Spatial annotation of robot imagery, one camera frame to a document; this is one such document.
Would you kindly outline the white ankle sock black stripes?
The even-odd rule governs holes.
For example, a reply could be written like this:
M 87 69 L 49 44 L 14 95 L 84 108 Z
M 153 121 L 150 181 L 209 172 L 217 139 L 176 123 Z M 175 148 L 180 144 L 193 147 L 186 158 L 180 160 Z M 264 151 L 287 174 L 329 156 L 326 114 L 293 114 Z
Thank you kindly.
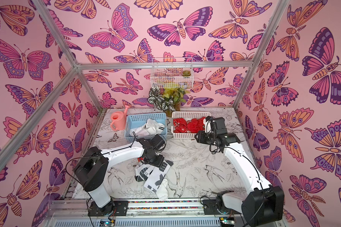
M 158 122 L 153 119 L 148 119 L 146 124 L 144 125 L 150 132 L 150 135 L 156 135 L 156 126 Z

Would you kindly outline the light blue plastic basket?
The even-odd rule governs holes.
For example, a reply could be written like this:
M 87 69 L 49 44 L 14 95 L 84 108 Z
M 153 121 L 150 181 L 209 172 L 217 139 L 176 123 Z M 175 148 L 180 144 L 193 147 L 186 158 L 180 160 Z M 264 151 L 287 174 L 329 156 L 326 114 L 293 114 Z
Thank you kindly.
M 132 142 L 137 138 L 151 139 L 156 134 L 166 136 L 168 133 L 166 113 L 145 113 L 127 116 L 125 138 Z

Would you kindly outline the white plastic basket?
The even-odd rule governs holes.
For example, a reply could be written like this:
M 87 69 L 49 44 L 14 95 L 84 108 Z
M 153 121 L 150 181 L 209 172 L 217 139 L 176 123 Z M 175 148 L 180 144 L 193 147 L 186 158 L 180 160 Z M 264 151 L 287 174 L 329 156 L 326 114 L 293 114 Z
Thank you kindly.
M 205 131 L 210 112 L 175 111 L 172 113 L 171 132 L 175 139 L 195 139 L 199 131 Z

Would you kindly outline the plain white sock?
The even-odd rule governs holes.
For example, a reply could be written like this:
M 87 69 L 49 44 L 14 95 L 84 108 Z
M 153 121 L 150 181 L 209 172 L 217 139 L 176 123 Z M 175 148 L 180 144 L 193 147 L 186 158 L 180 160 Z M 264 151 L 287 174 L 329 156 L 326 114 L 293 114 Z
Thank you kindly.
M 150 132 L 145 126 L 142 126 L 142 127 L 137 127 L 137 128 L 131 129 L 130 135 L 132 135 L 132 136 L 149 136 Z

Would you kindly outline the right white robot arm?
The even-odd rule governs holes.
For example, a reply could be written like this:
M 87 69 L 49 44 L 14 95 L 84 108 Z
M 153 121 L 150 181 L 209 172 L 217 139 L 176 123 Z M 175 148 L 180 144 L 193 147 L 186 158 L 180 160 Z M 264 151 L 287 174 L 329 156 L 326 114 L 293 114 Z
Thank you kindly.
M 236 211 L 244 217 L 244 226 L 257 227 L 282 220 L 285 195 L 281 187 L 273 186 L 247 156 L 240 139 L 228 132 L 224 118 L 207 116 L 204 129 L 195 139 L 209 145 L 212 154 L 222 153 L 234 166 L 246 195 L 223 191 L 216 193 L 216 207 L 220 213 Z

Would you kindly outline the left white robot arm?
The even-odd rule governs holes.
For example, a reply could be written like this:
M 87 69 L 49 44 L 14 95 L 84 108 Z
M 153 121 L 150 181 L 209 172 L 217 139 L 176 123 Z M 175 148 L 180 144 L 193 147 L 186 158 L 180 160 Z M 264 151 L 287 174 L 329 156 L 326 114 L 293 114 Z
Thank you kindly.
M 142 158 L 145 164 L 161 167 L 166 139 L 156 134 L 150 139 L 134 137 L 132 143 L 110 149 L 90 148 L 74 168 L 75 177 L 97 208 L 113 206 L 113 199 L 106 191 L 105 176 L 110 169 L 130 159 Z

